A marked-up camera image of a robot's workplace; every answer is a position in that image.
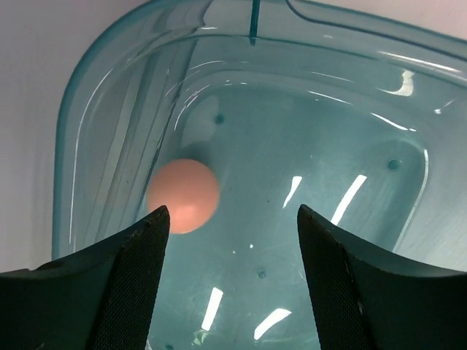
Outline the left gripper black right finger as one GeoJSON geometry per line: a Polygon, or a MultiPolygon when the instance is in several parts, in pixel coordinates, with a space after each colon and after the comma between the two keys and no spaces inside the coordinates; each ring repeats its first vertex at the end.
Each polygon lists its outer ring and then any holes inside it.
{"type": "Polygon", "coordinates": [[[298,238],[322,349],[464,349],[466,274],[411,260],[308,206],[298,238]]]}

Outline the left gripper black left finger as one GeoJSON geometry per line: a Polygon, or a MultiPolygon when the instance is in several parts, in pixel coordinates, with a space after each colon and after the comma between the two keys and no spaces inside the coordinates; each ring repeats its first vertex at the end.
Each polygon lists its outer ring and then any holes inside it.
{"type": "Polygon", "coordinates": [[[35,270],[1,274],[2,349],[145,349],[169,238],[164,206],[35,270]]]}

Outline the pink toy food piece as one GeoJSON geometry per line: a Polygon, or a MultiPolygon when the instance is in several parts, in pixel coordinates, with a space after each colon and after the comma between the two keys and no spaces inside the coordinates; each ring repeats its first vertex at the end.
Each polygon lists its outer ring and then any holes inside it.
{"type": "Polygon", "coordinates": [[[147,208],[165,206],[172,234],[190,233],[207,223],[220,200],[220,185],[206,165],[196,160],[174,160],[152,177],[146,192],[147,208]]]}

